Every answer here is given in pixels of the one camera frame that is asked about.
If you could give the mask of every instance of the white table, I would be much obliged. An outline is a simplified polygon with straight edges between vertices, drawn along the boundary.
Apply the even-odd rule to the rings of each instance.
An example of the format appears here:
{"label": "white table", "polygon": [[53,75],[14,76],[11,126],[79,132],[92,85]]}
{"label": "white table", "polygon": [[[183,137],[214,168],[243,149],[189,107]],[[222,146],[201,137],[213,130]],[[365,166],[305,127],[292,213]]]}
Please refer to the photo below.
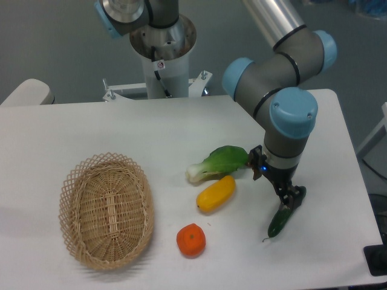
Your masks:
{"label": "white table", "polygon": [[[312,91],[319,104],[295,185],[307,196],[274,239],[279,205],[271,184],[234,173],[237,190],[213,214],[195,198],[211,181],[190,185],[186,167],[217,147],[247,151],[264,131],[227,96],[82,103],[0,109],[0,289],[308,289],[380,283],[363,247],[381,238],[334,92]],[[66,175],[94,154],[133,158],[148,176],[155,204],[150,247],[135,263],[95,272],[71,257],[59,229]],[[205,252],[184,258],[175,241],[202,227]]]}

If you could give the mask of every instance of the yellow squash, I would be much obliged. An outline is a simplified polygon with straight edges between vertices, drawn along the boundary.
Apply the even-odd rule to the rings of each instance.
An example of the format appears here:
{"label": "yellow squash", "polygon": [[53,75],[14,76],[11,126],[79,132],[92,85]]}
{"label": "yellow squash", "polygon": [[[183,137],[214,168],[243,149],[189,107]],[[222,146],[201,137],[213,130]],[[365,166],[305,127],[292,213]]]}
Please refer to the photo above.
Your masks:
{"label": "yellow squash", "polygon": [[234,191],[235,180],[227,175],[203,190],[196,198],[196,204],[201,211],[208,213],[225,203]]}

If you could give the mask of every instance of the cucumber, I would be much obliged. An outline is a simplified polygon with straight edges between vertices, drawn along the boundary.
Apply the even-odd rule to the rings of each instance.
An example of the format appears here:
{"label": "cucumber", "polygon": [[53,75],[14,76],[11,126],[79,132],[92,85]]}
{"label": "cucumber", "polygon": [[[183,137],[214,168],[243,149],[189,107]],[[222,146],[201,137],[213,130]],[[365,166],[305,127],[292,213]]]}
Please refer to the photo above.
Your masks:
{"label": "cucumber", "polygon": [[292,211],[288,207],[284,207],[278,210],[274,215],[272,222],[268,226],[268,230],[267,230],[268,237],[277,236],[285,227],[291,214],[292,214]]}

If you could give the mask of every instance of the blue joint cap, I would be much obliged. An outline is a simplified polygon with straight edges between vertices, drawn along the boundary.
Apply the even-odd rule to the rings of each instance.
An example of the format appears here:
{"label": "blue joint cap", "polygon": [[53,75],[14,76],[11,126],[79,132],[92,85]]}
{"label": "blue joint cap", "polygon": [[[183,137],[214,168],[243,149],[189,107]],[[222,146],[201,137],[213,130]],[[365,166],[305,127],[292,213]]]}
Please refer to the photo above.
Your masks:
{"label": "blue joint cap", "polygon": [[316,33],[320,37],[322,45],[324,47],[324,64],[321,69],[321,72],[323,72],[329,67],[331,67],[332,64],[334,64],[334,62],[336,61],[337,46],[333,37],[330,36],[325,31],[317,30],[317,31],[314,31],[314,33]]}
{"label": "blue joint cap", "polygon": [[115,28],[112,25],[112,23],[110,22],[109,18],[106,16],[105,12],[103,11],[101,3],[98,0],[94,3],[94,7],[96,8],[98,15],[100,16],[104,26],[106,27],[106,29],[108,30],[108,33],[110,34],[110,36],[112,38],[122,37],[122,35],[119,34],[117,30],[115,30]]}
{"label": "blue joint cap", "polygon": [[240,59],[234,60],[224,72],[222,78],[222,87],[233,100],[235,99],[235,90],[239,79],[241,78],[245,69],[253,62],[254,61],[251,59],[241,57]]}
{"label": "blue joint cap", "polygon": [[299,88],[280,90],[270,103],[274,127],[291,139],[308,137],[316,124],[318,105],[313,95]]}

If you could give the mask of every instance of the wicker basket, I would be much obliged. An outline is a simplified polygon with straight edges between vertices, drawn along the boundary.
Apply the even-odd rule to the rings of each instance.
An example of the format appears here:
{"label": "wicker basket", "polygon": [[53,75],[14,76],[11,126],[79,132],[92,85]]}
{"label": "wicker basket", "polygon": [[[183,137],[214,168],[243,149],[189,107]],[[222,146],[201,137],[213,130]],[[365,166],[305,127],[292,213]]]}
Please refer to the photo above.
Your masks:
{"label": "wicker basket", "polygon": [[151,190],[141,167],[118,154],[94,155],[67,176],[60,195],[65,245],[92,269],[115,269],[135,259],[154,226]]}

